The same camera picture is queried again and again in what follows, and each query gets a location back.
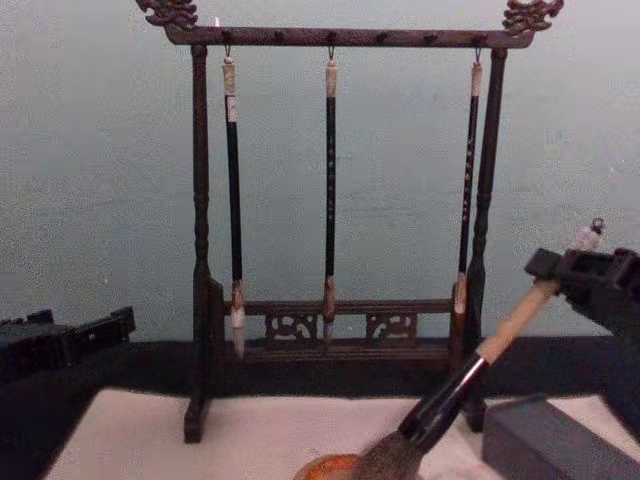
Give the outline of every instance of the carved dragon finial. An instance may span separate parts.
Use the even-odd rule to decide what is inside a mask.
[[[515,37],[523,32],[539,32],[551,26],[551,22],[546,21],[546,16],[555,17],[564,6],[564,0],[533,0],[530,3],[522,3],[520,0],[509,0],[505,10],[505,20],[502,25],[505,31]]]
[[[136,0],[140,10],[153,10],[153,15],[145,17],[147,22],[156,27],[174,25],[182,30],[194,28],[198,16],[197,8],[191,5],[192,0]]]

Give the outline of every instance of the carved wooden panel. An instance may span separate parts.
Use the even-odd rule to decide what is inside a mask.
[[[365,345],[373,347],[413,347],[418,335],[418,315],[367,314]]]
[[[303,349],[318,345],[318,315],[266,315],[265,327],[268,349]]]
[[[520,0],[509,0],[504,12],[505,20],[502,22],[509,35],[516,36],[521,33],[532,31],[540,32],[551,27],[551,22],[546,20],[546,16],[555,17],[564,6],[564,0],[553,0],[545,2],[543,0],[533,0],[532,2],[521,2]]]
[[[192,0],[136,0],[140,10],[146,12],[153,10],[153,14],[147,16],[147,22],[156,27],[173,25],[182,30],[192,29],[198,21],[195,14],[197,7],[191,4]]]

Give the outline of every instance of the dark baseboard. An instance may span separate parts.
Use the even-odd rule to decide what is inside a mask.
[[[103,388],[188,396],[191,364],[190,343],[130,343],[70,369],[0,386],[0,471],[14,480],[38,478]],[[232,390],[246,395],[421,395],[444,378],[393,362],[255,365],[230,373]],[[525,337],[492,369],[485,393],[613,395],[614,411],[633,427],[640,417],[636,377],[613,337]]]

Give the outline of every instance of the bamboo brush handle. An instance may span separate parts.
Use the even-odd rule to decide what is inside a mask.
[[[496,332],[478,346],[476,353],[493,364],[559,288],[558,282],[536,280],[509,316],[500,322]]]

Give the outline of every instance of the hanging brush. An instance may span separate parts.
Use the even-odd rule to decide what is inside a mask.
[[[329,348],[336,318],[335,282],[333,280],[336,238],[336,82],[338,68],[333,59],[334,48],[329,47],[327,64],[327,217],[325,238],[325,274],[323,336]]]
[[[240,168],[238,165],[238,127],[236,114],[236,74],[231,46],[225,46],[224,105],[227,124],[227,155],[229,160],[229,209],[231,216],[231,325],[236,353],[244,356],[244,295],[242,282],[242,227],[240,223]]]
[[[453,300],[452,339],[459,343],[453,345],[452,366],[462,366],[462,338],[467,312],[467,253],[469,245],[469,223],[471,221],[471,192],[473,190],[473,166],[476,152],[476,132],[478,126],[478,100],[482,84],[481,49],[476,48],[476,61],[471,68],[471,102],[469,105],[469,129],[467,132],[467,150],[464,167],[464,187],[462,191],[462,225],[460,228],[460,252],[458,257],[458,278]]]

